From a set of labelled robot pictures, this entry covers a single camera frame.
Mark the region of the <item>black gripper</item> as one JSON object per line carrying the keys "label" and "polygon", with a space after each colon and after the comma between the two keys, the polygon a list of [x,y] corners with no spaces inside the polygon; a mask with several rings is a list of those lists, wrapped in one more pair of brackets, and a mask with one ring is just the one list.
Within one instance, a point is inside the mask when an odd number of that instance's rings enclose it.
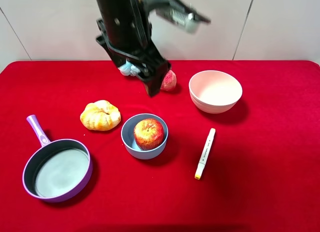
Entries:
{"label": "black gripper", "polygon": [[171,64],[157,51],[151,40],[148,17],[142,0],[96,0],[104,28],[106,51],[118,68],[126,61],[135,64],[140,72],[146,93],[154,97]]}

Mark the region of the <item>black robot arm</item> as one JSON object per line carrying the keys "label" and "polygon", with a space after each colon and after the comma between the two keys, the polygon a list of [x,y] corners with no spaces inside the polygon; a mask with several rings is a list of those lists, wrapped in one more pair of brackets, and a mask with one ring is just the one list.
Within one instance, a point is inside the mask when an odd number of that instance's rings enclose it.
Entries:
{"label": "black robot arm", "polygon": [[101,34],[97,43],[107,52],[116,67],[127,62],[139,69],[150,97],[161,90],[171,64],[162,57],[152,41],[149,12],[142,0],[96,0],[101,18],[97,26]]}

